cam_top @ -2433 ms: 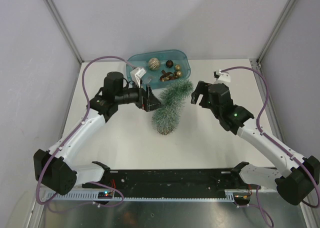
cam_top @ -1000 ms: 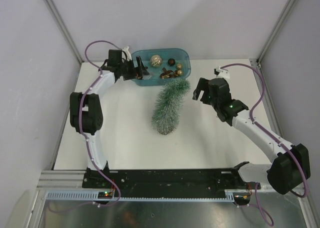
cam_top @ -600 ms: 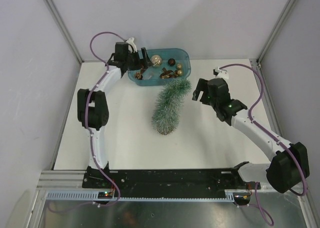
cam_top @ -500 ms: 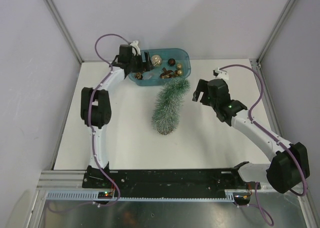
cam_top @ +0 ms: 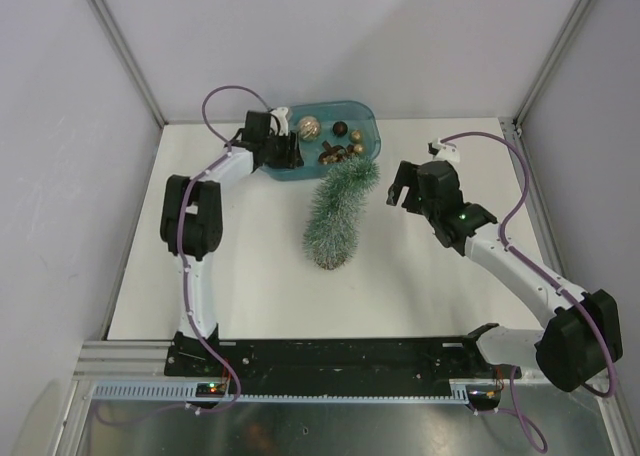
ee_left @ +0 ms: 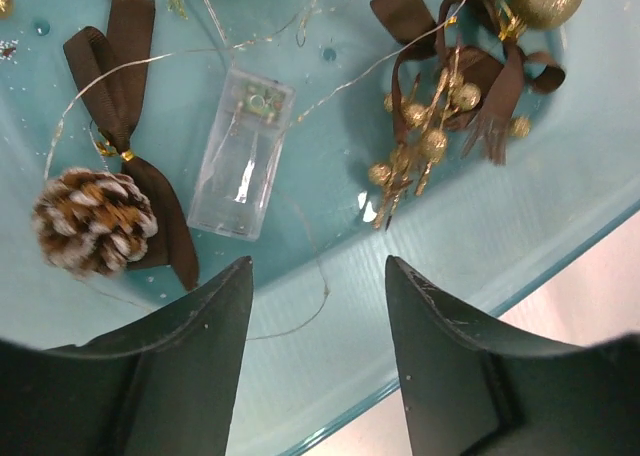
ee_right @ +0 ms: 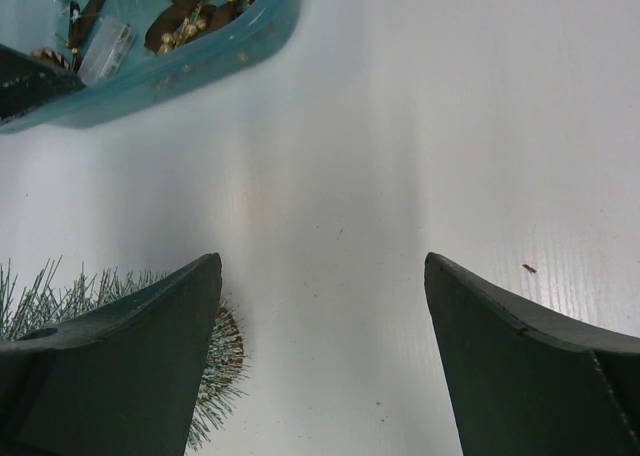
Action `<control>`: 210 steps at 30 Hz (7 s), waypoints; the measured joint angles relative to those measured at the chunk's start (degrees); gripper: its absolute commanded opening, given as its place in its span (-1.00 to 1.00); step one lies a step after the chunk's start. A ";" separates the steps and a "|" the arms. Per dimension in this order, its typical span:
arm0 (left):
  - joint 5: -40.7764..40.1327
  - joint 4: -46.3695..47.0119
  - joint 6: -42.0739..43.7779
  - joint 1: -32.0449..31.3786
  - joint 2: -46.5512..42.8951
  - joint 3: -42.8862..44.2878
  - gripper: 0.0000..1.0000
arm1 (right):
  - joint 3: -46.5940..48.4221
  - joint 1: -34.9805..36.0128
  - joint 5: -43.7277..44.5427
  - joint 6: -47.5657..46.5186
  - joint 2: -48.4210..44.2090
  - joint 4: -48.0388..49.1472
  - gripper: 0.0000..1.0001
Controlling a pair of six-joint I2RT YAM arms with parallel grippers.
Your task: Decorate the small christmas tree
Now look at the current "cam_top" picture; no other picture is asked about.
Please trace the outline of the small frosted christmas tree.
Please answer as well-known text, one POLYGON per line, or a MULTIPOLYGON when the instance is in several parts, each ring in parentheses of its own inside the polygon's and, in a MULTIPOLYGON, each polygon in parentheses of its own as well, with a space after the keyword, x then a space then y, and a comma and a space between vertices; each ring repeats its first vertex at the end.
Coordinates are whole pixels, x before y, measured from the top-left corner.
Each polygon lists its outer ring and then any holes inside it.
POLYGON ((305 256, 317 267, 336 270, 352 259, 367 199, 379 179, 379 166, 368 157, 338 163, 322 178, 302 236, 305 256))

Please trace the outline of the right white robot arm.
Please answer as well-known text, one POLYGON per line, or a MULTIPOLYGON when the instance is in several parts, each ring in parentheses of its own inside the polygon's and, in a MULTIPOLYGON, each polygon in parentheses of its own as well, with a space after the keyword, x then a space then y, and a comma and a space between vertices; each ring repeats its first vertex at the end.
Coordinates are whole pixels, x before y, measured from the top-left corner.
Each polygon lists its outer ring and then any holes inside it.
POLYGON ((463 349, 461 364, 473 377, 496 365, 538 369, 556 388, 572 392, 607 371, 623 355, 618 307, 606 291, 588 292, 503 241, 497 218, 464 200, 458 174, 446 161, 400 163, 387 203, 424 217, 445 248, 489 272, 540 324, 538 331, 500 325, 463 349))

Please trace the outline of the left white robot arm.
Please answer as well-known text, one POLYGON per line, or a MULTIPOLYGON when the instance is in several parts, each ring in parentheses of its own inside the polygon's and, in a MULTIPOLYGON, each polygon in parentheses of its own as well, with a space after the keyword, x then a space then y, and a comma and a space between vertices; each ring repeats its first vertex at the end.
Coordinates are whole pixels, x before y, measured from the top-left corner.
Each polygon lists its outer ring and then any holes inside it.
POLYGON ((195 176, 167 179, 160 237, 182 263, 185 313, 178 331, 206 340, 218 326, 211 269, 223 236, 223 194, 261 167, 293 170, 304 165, 291 109, 249 111, 244 126, 212 163, 195 176))

